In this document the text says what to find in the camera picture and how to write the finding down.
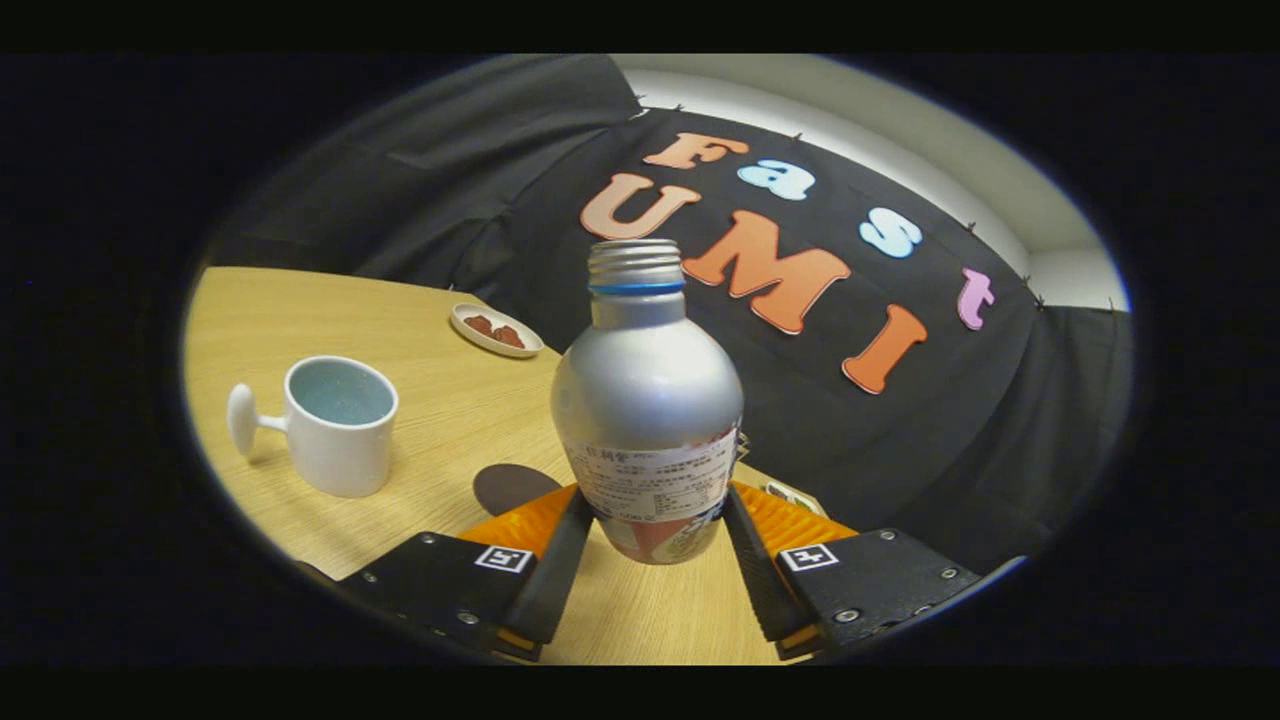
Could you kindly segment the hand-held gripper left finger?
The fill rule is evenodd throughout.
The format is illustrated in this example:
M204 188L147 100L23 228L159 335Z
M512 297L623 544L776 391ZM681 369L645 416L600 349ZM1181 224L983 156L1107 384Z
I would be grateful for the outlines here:
M340 588L474 653L536 662L564 615L594 521L577 486L465 532L420 532Z

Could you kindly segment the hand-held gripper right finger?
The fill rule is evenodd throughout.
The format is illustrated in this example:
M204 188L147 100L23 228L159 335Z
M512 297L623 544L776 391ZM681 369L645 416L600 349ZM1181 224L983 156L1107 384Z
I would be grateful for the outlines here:
M753 612L782 661L874 647L986 587L906 532L852 530L744 483L723 505Z

